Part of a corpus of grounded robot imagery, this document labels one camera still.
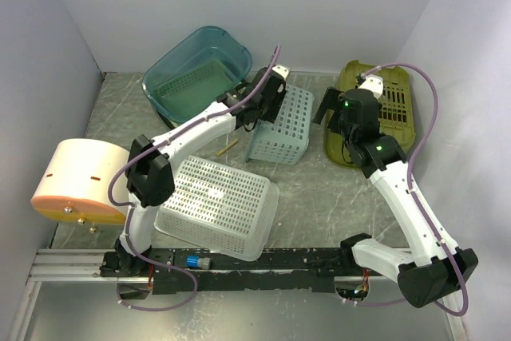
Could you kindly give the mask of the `light blue perforated basket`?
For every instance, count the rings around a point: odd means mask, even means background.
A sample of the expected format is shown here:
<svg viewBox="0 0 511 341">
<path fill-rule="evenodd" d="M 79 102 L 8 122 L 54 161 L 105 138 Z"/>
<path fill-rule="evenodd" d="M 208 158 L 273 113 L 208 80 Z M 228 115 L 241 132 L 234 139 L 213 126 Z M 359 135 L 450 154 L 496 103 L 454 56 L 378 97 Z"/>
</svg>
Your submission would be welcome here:
<svg viewBox="0 0 511 341">
<path fill-rule="evenodd" d="M 286 95 L 274 123 L 258 121 L 253 130 L 245 160 L 295 165 L 309 143 L 313 94 L 287 85 Z"/>
</svg>

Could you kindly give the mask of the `olive green tub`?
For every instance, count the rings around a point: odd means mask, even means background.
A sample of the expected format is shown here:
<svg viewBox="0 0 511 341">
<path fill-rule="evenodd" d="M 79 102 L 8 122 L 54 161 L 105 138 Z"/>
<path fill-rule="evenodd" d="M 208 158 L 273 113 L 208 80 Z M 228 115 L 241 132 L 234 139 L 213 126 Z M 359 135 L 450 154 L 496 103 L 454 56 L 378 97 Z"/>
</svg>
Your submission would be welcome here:
<svg viewBox="0 0 511 341">
<path fill-rule="evenodd" d="M 356 77 L 371 69 L 373 66 L 357 60 L 348 62 L 342 69 L 335 88 L 341 91 L 354 89 L 358 86 Z M 391 135 L 408 152 L 415 141 L 412 97 L 409 84 L 409 74 L 401 67 L 394 66 L 381 69 L 376 73 L 383 79 L 383 95 L 379 98 L 382 103 L 378 115 L 380 131 Z M 348 161 L 349 153 L 342 148 L 342 137 L 328 128 L 324 129 L 324 150 L 329 161 L 344 168 L 353 168 Z"/>
</svg>

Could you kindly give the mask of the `teal transparent tub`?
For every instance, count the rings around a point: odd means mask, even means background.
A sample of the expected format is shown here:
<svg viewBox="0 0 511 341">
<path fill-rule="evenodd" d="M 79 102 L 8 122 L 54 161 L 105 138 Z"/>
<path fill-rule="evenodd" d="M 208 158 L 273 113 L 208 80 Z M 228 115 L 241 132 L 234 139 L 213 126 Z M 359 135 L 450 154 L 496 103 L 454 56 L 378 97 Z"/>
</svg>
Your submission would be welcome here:
<svg viewBox="0 0 511 341">
<path fill-rule="evenodd" d="M 152 107 L 154 108 L 153 91 L 158 85 L 212 59 L 220 60 L 234 74 L 236 84 L 232 88 L 238 85 L 252 68 L 251 53 L 230 33 L 218 26 L 200 27 L 145 72 L 142 89 Z"/>
</svg>

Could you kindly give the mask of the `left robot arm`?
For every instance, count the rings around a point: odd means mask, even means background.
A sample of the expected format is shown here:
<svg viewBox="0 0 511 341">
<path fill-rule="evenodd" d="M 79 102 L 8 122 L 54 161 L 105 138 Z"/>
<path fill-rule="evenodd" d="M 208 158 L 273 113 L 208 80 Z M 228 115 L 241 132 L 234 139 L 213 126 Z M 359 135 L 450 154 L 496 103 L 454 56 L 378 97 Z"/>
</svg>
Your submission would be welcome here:
<svg viewBox="0 0 511 341">
<path fill-rule="evenodd" d="M 133 141 L 126 165 L 108 187 L 110 202 L 128 209 L 116 252 L 121 268 L 130 276 L 140 276 L 148 269 L 156 213 L 174 193 L 181 164 L 217 137 L 257 121 L 273 122 L 289 74 L 290 69 L 280 64 L 264 67 L 243 91 L 226 91 L 177 128 L 152 139 L 140 135 Z"/>
</svg>

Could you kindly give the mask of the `white perforated basket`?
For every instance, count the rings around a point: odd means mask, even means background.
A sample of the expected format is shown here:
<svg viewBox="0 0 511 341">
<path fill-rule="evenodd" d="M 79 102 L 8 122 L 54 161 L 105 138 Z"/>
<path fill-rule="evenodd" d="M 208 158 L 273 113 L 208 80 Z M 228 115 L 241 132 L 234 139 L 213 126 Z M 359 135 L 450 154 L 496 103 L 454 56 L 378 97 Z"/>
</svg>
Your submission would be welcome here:
<svg viewBox="0 0 511 341">
<path fill-rule="evenodd" d="M 263 253 L 279 203 L 279 187 L 264 176 L 190 156 L 161 205 L 155 229 L 243 261 Z"/>
</svg>

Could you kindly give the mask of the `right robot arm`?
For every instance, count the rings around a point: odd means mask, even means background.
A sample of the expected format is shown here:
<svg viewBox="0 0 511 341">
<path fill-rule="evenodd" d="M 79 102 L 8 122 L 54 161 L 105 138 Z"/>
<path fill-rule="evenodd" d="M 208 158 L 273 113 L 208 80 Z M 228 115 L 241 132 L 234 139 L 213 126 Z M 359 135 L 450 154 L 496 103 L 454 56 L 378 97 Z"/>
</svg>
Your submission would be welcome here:
<svg viewBox="0 0 511 341">
<path fill-rule="evenodd" d="M 473 249 L 462 249 L 440 225 L 411 174 L 411 163 L 398 141 L 380 130 L 380 104 L 369 89 L 326 90 L 313 122 L 320 124 L 327 111 L 327 128 L 341 136 L 341 148 L 365 178 L 381 193 L 409 244 L 401 252 L 362 233 L 340 244 L 339 266 L 348 275 L 370 269 L 394 281 L 413 307 L 438 303 L 459 291 L 468 309 L 466 282 L 478 265 Z"/>
</svg>

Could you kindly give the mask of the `pale green shallow basket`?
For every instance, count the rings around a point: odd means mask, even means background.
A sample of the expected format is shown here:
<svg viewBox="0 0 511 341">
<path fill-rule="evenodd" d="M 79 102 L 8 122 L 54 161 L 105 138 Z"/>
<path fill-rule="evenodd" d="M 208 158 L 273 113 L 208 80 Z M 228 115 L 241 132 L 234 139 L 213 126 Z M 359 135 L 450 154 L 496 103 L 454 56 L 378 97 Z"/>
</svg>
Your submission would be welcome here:
<svg viewBox="0 0 511 341">
<path fill-rule="evenodd" d="M 236 77 L 220 60 L 212 59 L 153 91 L 154 108 L 170 121 L 183 123 L 204 111 L 236 84 Z"/>
</svg>

